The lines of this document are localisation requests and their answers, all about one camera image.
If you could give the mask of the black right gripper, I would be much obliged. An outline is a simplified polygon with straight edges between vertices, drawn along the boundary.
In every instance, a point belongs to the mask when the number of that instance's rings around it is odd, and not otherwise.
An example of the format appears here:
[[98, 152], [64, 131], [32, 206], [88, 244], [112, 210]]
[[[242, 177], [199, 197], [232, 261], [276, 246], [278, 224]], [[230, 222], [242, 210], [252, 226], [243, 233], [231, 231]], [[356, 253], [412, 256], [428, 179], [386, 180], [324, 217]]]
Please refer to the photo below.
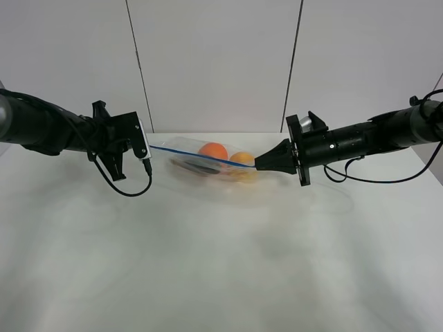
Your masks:
[[315, 157], [308, 156], [308, 151], [322, 145], [329, 127], [312, 111], [308, 111], [306, 116], [313, 121], [313, 131], [303, 133], [297, 115], [286, 117], [290, 139], [285, 138], [273, 149], [255, 158], [257, 171], [296, 174], [297, 170], [300, 185], [304, 187], [311, 184], [309, 169], [316, 166], [316, 163]]

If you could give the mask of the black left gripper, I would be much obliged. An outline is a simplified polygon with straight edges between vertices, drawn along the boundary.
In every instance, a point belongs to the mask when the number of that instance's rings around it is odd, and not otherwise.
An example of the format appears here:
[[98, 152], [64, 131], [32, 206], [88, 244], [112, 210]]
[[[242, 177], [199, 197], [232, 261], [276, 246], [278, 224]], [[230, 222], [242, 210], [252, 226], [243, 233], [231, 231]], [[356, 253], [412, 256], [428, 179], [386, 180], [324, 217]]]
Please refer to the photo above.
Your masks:
[[99, 100], [92, 104], [95, 132], [88, 140], [88, 159], [96, 154], [109, 172], [112, 181], [126, 179], [123, 174], [123, 154], [131, 148], [138, 159], [143, 158], [143, 126], [137, 112], [110, 116], [106, 103]]

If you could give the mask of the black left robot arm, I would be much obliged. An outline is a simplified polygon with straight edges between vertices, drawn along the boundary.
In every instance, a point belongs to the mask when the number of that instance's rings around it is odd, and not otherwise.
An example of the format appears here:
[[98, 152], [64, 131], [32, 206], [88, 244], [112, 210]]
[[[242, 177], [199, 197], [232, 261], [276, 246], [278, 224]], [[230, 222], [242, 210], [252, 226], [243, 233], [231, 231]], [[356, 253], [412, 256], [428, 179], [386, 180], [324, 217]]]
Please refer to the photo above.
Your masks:
[[126, 178], [123, 154], [151, 158], [137, 113], [111, 116], [106, 103], [92, 104], [92, 116], [79, 116], [40, 98], [1, 89], [1, 142], [21, 145], [47, 156], [81, 151], [92, 163], [101, 160], [113, 181]]

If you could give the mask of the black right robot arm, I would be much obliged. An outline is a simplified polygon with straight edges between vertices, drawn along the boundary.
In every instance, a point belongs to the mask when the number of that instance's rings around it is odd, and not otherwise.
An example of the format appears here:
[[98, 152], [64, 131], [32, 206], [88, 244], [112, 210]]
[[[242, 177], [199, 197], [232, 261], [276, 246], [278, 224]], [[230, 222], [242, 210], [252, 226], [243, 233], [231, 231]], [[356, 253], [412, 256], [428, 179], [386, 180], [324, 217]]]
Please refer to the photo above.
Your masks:
[[255, 159], [258, 171], [296, 174], [302, 186], [310, 185], [309, 170], [330, 163], [351, 163], [442, 141], [442, 103], [425, 98], [410, 99], [407, 109], [391, 111], [366, 122], [331, 130], [313, 112], [303, 119], [289, 116], [289, 137]]

